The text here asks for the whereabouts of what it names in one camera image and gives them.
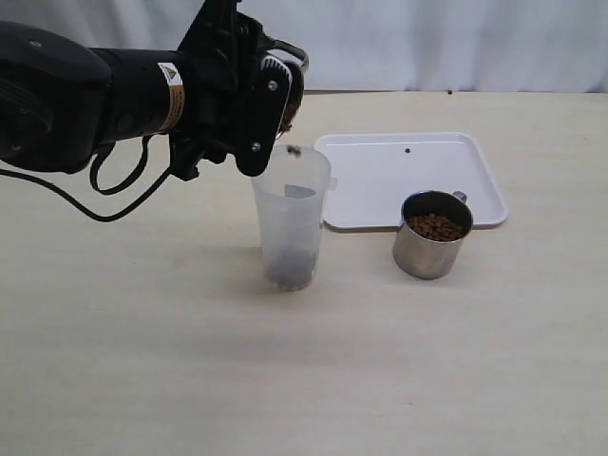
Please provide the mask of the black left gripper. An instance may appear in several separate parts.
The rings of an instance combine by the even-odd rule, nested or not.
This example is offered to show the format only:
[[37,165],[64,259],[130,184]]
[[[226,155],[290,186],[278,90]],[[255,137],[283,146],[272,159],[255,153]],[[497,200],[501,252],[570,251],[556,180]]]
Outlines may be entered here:
[[237,1],[200,7],[178,47],[186,108],[169,135],[176,178],[190,181],[199,175],[199,162],[221,164],[230,155],[247,177],[266,169],[293,78],[273,55],[261,60],[256,74],[260,36],[261,25],[239,13]]

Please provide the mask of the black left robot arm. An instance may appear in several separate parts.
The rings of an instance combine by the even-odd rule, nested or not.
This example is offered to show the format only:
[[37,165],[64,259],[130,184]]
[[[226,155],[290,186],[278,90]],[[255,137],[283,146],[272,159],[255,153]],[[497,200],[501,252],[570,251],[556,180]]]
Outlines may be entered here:
[[261,174],[300,107],[307,53],[267,36],[234,1],[203,3],[175,49],[84,47],[1,25],[1,158],[74,174],[119,141],[165,135],[170,171],[233,157]]

